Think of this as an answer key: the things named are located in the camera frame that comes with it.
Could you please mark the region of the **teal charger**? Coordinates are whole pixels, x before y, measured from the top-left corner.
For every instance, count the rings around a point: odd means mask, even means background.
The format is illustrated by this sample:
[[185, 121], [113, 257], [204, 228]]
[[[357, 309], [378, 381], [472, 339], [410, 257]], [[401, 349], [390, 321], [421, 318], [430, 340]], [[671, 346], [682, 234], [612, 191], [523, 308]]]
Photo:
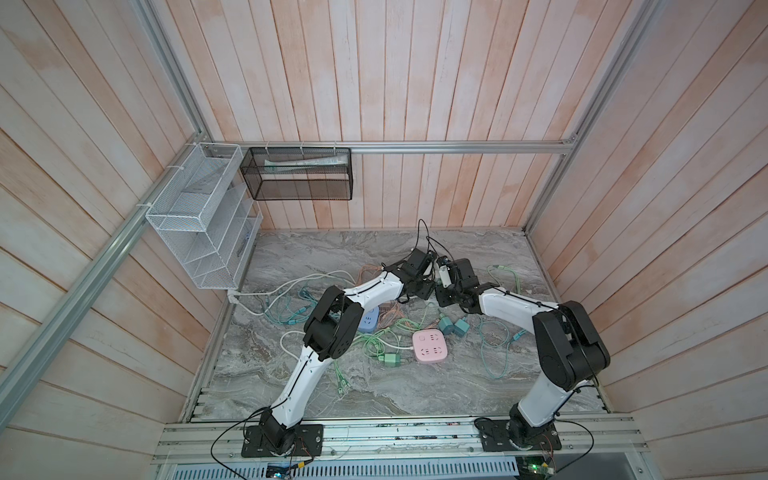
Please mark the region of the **teal charger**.
[[441, 316], [437, 328], [442, 332], [444, 336], [450, 335], [455, 331], [455, 325], [453, 321], [447, 316]]

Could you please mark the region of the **teal USB charger plug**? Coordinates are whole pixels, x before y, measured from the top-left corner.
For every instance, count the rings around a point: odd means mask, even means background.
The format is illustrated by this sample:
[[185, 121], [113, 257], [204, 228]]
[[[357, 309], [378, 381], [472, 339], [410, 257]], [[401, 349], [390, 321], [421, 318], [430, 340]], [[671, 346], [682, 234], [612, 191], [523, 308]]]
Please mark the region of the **teal USB charger plug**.
[[464, 337], [470, 330], [470, 323], [466, 318], [460, 318], [453, 324], [453, 333], [459, 337]]

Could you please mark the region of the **pink power strip cube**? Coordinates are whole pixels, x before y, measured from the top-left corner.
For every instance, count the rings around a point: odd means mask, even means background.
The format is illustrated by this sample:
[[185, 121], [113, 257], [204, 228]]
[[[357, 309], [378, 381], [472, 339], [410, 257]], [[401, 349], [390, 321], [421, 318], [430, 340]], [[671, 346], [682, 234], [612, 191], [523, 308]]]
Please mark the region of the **pink power strip cube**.
[[448, 356], [446, 339], [439, 329], [419, 330], [412, 334], [411, 339], [414, 356], [419, 363], [440, 363]]

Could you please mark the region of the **blue power strip cube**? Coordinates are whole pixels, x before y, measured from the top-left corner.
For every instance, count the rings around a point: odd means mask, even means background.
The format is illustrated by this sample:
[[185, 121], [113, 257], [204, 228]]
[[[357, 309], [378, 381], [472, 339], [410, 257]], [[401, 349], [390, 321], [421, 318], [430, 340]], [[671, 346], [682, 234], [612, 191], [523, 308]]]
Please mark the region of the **blue power strip cube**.
[[358, 331], [363, 334], [374, 333], [378, 326], [379, 317], [379, 307], [375, 307], [372, 310], [367, 311], [360, 320]]

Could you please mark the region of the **light green USB charger plug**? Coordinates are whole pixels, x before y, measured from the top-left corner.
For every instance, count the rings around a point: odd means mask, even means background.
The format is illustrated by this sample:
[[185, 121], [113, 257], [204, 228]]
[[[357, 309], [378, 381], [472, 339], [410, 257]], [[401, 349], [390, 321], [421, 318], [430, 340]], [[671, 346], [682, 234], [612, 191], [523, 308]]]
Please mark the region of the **light green USB charger plug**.
[[387, 367], [398, 367], [401, 364], [399, 353], [384, 353], [377, 356], [377, 360]]

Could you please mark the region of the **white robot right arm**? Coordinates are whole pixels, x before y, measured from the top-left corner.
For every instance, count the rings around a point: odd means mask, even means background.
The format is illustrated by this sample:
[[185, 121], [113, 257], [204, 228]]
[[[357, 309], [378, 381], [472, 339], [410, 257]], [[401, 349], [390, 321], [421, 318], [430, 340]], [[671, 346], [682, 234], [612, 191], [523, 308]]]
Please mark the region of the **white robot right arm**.
[[531, 333], [541, 374], [510, 410], [511, 443], [530, 449], [553, 426], [555, 416], [575, 390], [610, 365], [610, 354], [582, 304], [547, 303], [481, 283], [466, 259], [436, 261], [435, 295], [442, 306], [457, 305], [468, 314], [506, 321]]

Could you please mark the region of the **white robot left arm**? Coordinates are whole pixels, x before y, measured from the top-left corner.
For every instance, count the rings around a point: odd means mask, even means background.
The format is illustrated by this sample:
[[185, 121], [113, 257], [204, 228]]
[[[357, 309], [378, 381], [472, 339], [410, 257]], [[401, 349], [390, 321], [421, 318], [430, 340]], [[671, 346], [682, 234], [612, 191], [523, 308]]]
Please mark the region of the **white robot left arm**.
[[361, 285], [326, 289], [303, 327], [303, 347], [294, 371], [278, 398], [259, 414], [258, 427], [267, 448], [277, 455], [293, 448], [295, 427], [312, 393], [332, 361], [352, 345], [364, 314], [403, 296], [429, 298], [436, 259], [434, 252], [415, 248]]

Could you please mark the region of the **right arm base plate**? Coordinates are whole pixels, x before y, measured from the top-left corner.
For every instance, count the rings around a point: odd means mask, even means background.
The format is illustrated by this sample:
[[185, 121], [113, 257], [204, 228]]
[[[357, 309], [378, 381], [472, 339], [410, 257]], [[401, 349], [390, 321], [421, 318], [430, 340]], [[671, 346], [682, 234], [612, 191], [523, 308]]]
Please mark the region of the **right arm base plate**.
[[562, 449], [560, 436], [553, 422], [531, 427], [521, 417], [493, 420], [478, 417], [473, 421], [484, 452], [529, 451], [533, 449], [558, 451]]

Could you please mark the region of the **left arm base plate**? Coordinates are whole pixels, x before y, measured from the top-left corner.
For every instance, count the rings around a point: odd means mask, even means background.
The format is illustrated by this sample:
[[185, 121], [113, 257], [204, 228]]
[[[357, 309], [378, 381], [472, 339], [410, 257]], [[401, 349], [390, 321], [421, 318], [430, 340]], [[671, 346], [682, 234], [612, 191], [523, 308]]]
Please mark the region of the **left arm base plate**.
[[303, 455], [314, 458], [322, 452], [323, 439], [322, 424], [299, 423], [284, 428], [270, 420], [266, 425], [258, 423], [245, 428], [241, 456], [271, 458]]

